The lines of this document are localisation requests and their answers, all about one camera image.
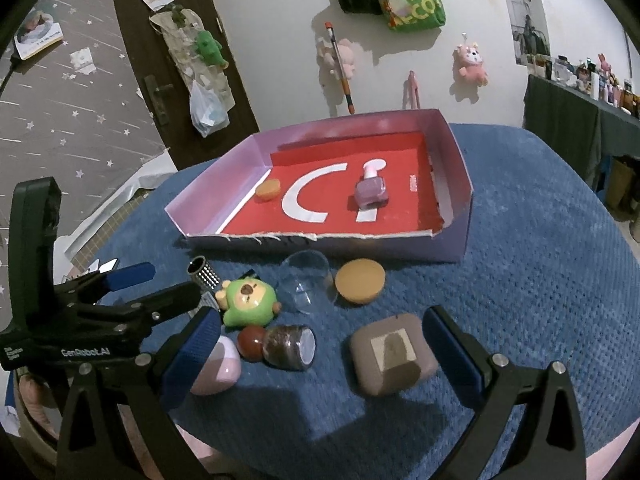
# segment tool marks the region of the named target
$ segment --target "brown compact case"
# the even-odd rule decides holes
[[[363,393],[385,396],[431,377],[438,362],[415,314],[398,314],[357,330],[351,356]]]

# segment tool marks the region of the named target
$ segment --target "white plastic bag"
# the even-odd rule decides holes
[[[229,126],[229,116],[220,98],[213,90],[207,90],[196,80],[191,85],[189,108],[191,122],[203,137]]]

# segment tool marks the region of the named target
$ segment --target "nail polish cap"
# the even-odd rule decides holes
[[[364,178],[374,178],[378,176],[378,170],[376,170],[373,164],[364,165]]]

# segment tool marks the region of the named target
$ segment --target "wallpaper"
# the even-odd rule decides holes
[[[15,185],[55,177],[63,193],[58,235],[68,235],[164,151],[138,94],[113,0],[40,0],[36,8],[60,24],[64,41],[26,72],[14,73],[0,96],[0,330],[10,318],[7,247]],[[93,66],[75,54],[86,48]],[[12,51],[2,55],[0,76]],[[84,68],[76,72],[79,60]]]

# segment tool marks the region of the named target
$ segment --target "green shopping bag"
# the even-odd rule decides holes
[[[441,0],[380,0],[389,28],[399,32],[441,27],[447,21]]]

